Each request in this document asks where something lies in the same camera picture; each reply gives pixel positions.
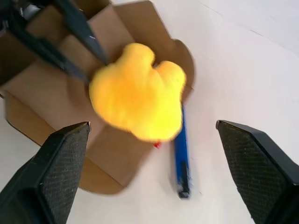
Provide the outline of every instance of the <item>brown cardboard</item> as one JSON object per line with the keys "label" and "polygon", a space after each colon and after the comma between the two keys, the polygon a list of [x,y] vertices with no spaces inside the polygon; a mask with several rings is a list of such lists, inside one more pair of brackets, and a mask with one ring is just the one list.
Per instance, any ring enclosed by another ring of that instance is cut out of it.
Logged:
{"label": "brown cardboard", "polygon": [[[85,13],[92,14],[94,8],[90,5],[90,9],[86,8]],[[59,17],[47,12],[39,16],[45,22],[48,21],[46,17],[50,20],[53,16]],[[32,32],[39,29],[38,21],[40,18],[33,21],[34,26],[31,24]],[[54,23],[62,27],[61,21],[56,19],[49,29],[55,29]],[[187,74],[183,99],[190,94],[194,77],[191,55],[182,42],[169,37],[149,1],[107,6],[90,20],[90,25],[112,62],[119,57],[126,44],[136,41],[150,46],[157,55],[157,62],[171,60],[179,64]],[[64,34],[58,33],[51,36],[51,32],[47,31],[47,36],[56,44],[60,43],[60,50],[86,74],[92,76],[102,66],[76,38],[72,35],[65,38]],[[25,57],[26,50],[20,55],[20,58]],[[14,65],[17,68],[13,72],[19,74],[4,87],[7,91],[5,101],[8,122],[36,143],[42,144],[54,130],[90,121],[92,131],[80,187],[104,194],[114,194],[126,187],[150,153],[152,144],[106,125],[93,111],[86,87],[79,80],[68,77],[39,59],[29,66],[26,64],[30,62],[29,59],[26,63],[14,57],[6,59],[11,67],[16,61]]]}
{"label": "brown cardboard", "polygon": [[[77,6],[83,10],[87,18],[92,18],[105,8],[108,0],[77,0]],[[27,25],[26,30],[36,37],[46,37],[53,44],[59,44],[68,34],[63,24],[61,14],[49,6],[42,10],[36,18]],[[19,74],[36,60],[35,54],[27,49],[9,33],[5,33],[0,40],[0,83],[9,77]]]}

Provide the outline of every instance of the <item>blue pen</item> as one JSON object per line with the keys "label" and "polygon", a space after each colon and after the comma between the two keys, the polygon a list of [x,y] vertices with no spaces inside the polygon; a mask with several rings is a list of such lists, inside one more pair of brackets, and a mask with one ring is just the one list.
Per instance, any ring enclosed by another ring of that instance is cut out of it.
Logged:
{"label": "blue pen", "polygon": [[188,161],[188,148],[185,129],[185,112],[183,112],[182,131],[174,140],[176,171],[178,181],[178,196],[180,198],[189,198],[190,196],[190,170]]}

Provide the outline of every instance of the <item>box flap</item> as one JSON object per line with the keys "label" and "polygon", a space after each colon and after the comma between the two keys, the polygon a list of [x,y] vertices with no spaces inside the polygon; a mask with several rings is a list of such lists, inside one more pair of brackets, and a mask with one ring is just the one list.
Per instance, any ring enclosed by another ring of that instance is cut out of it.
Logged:
{"label": "box flap", "polygon": [[194,83],[194,63],[188,48],[179,40],[171,39],[151,1],[139,1],[114,6],[115,11],[136,42],[149,46],[157,62],[172,61],[187,75],[186,98]]}
{"label": "box flap", "polygon": [[[38,145],[42,145],[55,130],[17,98],[4,93],[6,119],[12,127]],[[85,157],[79,187],[94,193],[116,194],[123,189],[116,180]]]}
{"label": "box flap", "polygon": [[153,143],[107,125],[86,156],[126,187],[152,148]]}

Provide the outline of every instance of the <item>stuffed toy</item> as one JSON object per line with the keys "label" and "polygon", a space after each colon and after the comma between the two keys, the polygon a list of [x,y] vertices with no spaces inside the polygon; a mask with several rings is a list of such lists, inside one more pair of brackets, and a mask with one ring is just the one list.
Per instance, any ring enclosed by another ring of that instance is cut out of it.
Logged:
{"label": "stuffed toy", "polygon": [[149,47],[127,45],[115,63],[96,72],[89,95],[95,112],[111,126],[143,141],[168,141],[182,128],[186,75],[169,61],[153,68],[154,60]]}

